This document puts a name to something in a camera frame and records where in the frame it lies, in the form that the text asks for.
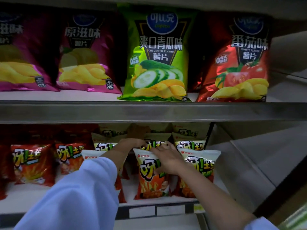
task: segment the light blue sleeve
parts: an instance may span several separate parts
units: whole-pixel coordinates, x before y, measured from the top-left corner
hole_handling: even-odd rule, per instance
[[[244,230],[278,230],[278,228],[276,228],[266,218],[261,217],[259,219],[253,220],[244,228]]]
[[[118,209],[115,164],[108,158],[85,160],[34,205],[15,230],[112,230]]]

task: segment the blue oval logo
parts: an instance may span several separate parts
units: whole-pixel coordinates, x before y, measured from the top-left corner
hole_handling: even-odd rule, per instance
[[[151,13],[147,15],[147,25],[154,33],[166,35],[176,29],[178,16],[170,12]]]
[[[19,19],[22,15],[21,14],[10,14],[6,12],[0,12],[0,23],[9,23],[16,19]]]
[[[246,34],[256,35],[262,31],[264,22],[263,17],[240,17],[234,18],[236,26]]]
[[[78,26],[87,27],[93,24],[97,18],[94,15],[79,14],[79,15],[74,15],[72,19]]]

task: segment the person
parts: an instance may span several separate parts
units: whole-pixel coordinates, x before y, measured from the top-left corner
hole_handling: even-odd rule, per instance
[[[120,167],[132,148],[147,146],[142,140],[146,127],[133,125],[127,139],[122,139],[102,157],[85,160],[80,169],[66,175],[18,222],[15,230],[112,230],[118,209],[114,183]],[[264,217],[256,217],[228,194],[210,182],[194,166],[185,162],[171,143],[152,148],[166,172],[180,176],[218,229],[277,230]]]

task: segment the purple chip bag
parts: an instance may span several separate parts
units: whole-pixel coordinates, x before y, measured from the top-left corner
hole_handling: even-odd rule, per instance
[[[0,91],[59,91],[37,60],[47,53],[50,21],[48,14],[0,12]]]
[[[58,87],[121,94],[111,65],[110,21],[102,14],[70,14],[63,21]]]

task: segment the upper shelf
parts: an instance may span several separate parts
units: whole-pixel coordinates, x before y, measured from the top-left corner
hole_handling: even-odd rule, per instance
[[[203,11],[240,11],[271,15],[278,19],[307,20],[307,0],[0,0],[10,3],[114,10],[115,3],[170,5]]]
[[[188,96],[195,100],[197,93]],[[118,94],[0,92],[0,123],[307,120],[307,103],[127,102]]]

